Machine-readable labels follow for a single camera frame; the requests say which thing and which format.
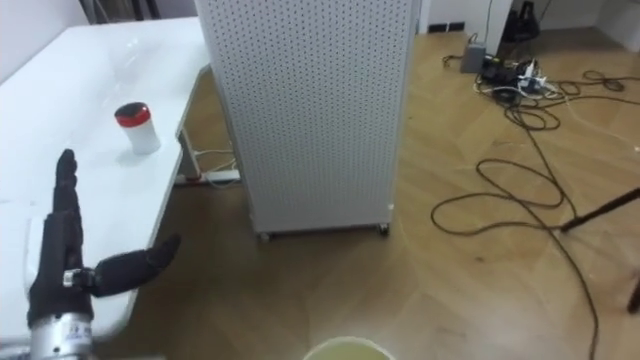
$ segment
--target white perforated cabinet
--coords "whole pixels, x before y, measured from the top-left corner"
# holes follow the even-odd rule
[[[196,6],[255,231],[388,224],[419,1]]]

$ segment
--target tripod leg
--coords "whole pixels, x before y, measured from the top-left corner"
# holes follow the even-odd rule
[[[600,215],[606,214],[610,211],[613,211],[621,206],[624,206],[628,203],[630,203],[631,201],[637,199],[640,197],[640,188],[635,188],[631,191],[629,191],[628,193],[619,196],[611,201],[609,201],[608,203],[600,206],[599,208],[597,208],[596,210],[584,215],[584,216],[578,216],[575,219],[567,222],[566,224],[562,225],[562,227],[560,228],[560,231],[565,233],[575,227],[578,227],[584,223],[586,223],[587,221],[597,218]]]
[[[633,289],[631,299],[629,299],[629,305],[627,305],[627,311],[629,314],[637,314],[640,310],[640,279],[636,283],[636,288]]]

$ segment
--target red lid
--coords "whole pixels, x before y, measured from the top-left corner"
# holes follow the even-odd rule
[[[136,127],[151,119],[151,112],[147,104],[134,102],[122,105],[114,114],[118,124],[122,127]]]

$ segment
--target wooden floor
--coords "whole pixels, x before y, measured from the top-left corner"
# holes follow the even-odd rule
[[[358,230],[259,244],[241,186],[175,190],[159,238],[177,231],[183,247],[140,292],[129,326],[99,353],[299,360],[327,338],[351,335],[378,342],[398,360],[586,359],[587,304],[547,235],[506,229],[460,238],[429,220],[445,198],[491,190],[473,169],[482,158],[541,169],[522,130],[473,92],[473,77],[459,74],[457,64],[442,68],[441,57],[459,53],[464,41],[458,34],[416,39],[388,241]],[[579,79],[588,69],[640,76],[640,57],[594,30],[547,32],[534,50],[550,79]],[[639,101],[640,84],[613,95]],[[574,107],[584,120],[556,107],[562,127],[536,137],[586,212],[638,186],[640,108],[597,100]],[[197,149],[229,146],[210,76],[199,85],[187,129]],[[208,168],[227,158],[201,160]],[[522,171],[490,172],[521,196],[554,199],[550,186]],[[640,358],[640,316],[625,312],[640,269],[639,211],[640,202],[562,238],[600,314],[598,359]],[[542,216],[558,223],[569,211]],[[453,205],[440,219],[468,229],[528,217],[515,205],[481,199]]]

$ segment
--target black cable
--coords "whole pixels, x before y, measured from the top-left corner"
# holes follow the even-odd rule
[[[640,80],[640,78],[629,77],[629,76],[617,77],[617,78],[605,77],[604,74],[597,71],[587,71],[583,74],[583,78],[587,81],[560,81],[558,83],[559,84],[571,83],[572,85],[575,86],[575,89],[578,90],[578,94],[581,94],[582,86],[592,86],[592,85],[599,84],[604,86],[604,88],[609,91],[620,92],[620,91],[624,91],[625,89],[624,84],[622,84],[622,81]],[[565,96],[567,97],[561,101],[554,101],[550,99],[540,99],[540,100],[532,100],[531,104],[526,104],[526,103],[523,103],[523,99],[520,98],[517,102],[513,104],[505,104],[497,101],[495,98],[493,98],[490,95],[487,95],[482,91],[480,91],[480,94],[487,96],[489,98],[492,98],[494,101],[496,101],[496,103],[499,106],[502,106],[504,108],[504,116],[509,121],[514,123],[516,126],[520,127],[525,132],[525,134],[533,144],[533,147],[536,153],[542,160],[542,163],[545,168],[545,172],[538,171],[536,169],[533,169],[530,166],[523,165],[521,163],[511,161],[511,160],[503,160],[503,159],[497,159],[497,158],[489,158],[489,159],[481,160],[480,162],[478,162],[478,164],[476,164],[476,167],[475,167],[476,173],[484,181],[489,183],[494,189],[498,191],[469,193],[469,194],[456,196],[456,197],[441,201],[438,204],[436,204],[434,208],[431,210],[431,222],[434,224],[434,226],[436,226],[441,231],[447,234],[458,235],[458,236],[474,236],[474,235],[483,233],[485,231],[504,228],[504,227],[513,227],[513,226],[527,227],[527,228],[533,228],[533,229],[545,231],[551,237],[554,244],[558,247],[558,250],[560,251],[560,253],[564,256],[564,258],[569,263],[569,266],[574,271],[576,277],[578,278],[582,291],[584,292],[587,305],[589,307],[589,312],[593,320],[593,333],[592,333],[591,342],[589,345],[589,359],[593,360],[595,359],[596,348],[597,348],[598,340],[600,336],[600,318],[598,317],[598,312],[595,307],[593,296],[591,294],[591,291],[589,290],[589,286],[585,280],[585,277],[582,274],[582,271],[580,270],[580,267],[578,266],[576,261],[573,259],[573,257],[569,253],[569,251],[564,247],[564,245],[562,244],[562,242],[554,232],[554,230],[558,230],[560,228],[560,225],[548,225],[547,223],[544,222],[544,220],[540,218],[540,216],[534,211],[534,209],[557,209],[566,203],[569,205],[569,208],[571,209],[572,217],[574,219],[578,217],[578,212],[576,210],[575,204],[573,203],[569,195],[566,193],[566,191],[564,190],[564,188],[556,178],[553,170],[551,169],[551,166],[549,165],[549,161],[547,157],[545,156],[544,152],[540,148],[540,145],[538,144],[537,140],[534,137],[534,133],[541,132],[541,131],[554,131],[560,128],[561,126],[560,119],[558,118],[558,116],[551,113],[548,109],[560,104],[566,104],[567,101],[576,101],[581,99],[607,99],[607,100],[619,101],[619,102],[634,104],[634,105],[640,105],[640,102],[629,101],[625,99],[607,97],[607,96],[576,95],[571,97],[570,94],[565,94]],[[533,174],[534,176],[537,176],[538,178],[542,179],[543,181],[549,183],[555,189],[557,194],[557,199],[555,201],[545,203],[545,202],[539,202],[531,199],[524,199],[524,198],[518,197],[514,195],[511,191],[506,189],[505,187],[498,184],[498,182],[493,180],[489,175],[487,175],[484,172],[483,166],[487,164],[501,164],[501,165],[513,166],[518,169],[525,170]],[[473,228],[470,230],[449,229],[438,222],[436,215],[438,210],[440,210],[443,206],[456,203],[459,201],[463,201],[466,199],[481,198],[481,197],[494,198],[494,199],[500,199],[501,201],[514,202],[518,204],[522,209],[524,209],[534,221],[533,222],[499,221],[499,222],[490,223],[484,226],[480,226],[477,228]]]
[[[542,10],[542,14],[540,14],[540,19],[538,20],[538,25],[542,24],[542,19],[544,19],[544,16],[547,15],[547,10],[549,10],[549,5],[551,5],[552,1],[553,0],[547,1],[547,5],[545,5],[544,10]]]
[[[489,38],[489,23],[491,22],[491,6],[493,5],[493,0],[489,0],[489,8],[487,9],[487,23],[484,27],[484,45],[487,45],[487,39]]]
[[[582,74],[582,78],[587,81],[558,81],[558,90],[569,96],[582,95],[581,86],[601,85],[605,89],[613,92],[622,92],[626,88],[622,81],[633,80],[640,81],[640,77],[622,76],[622,77],[605,77],[603,73],[595,70],[588,70]]]
[[[442,58],[442,66],[449,67],[449,61],[451,60],[462,60],[462,56],[460,55],[447,55]]]

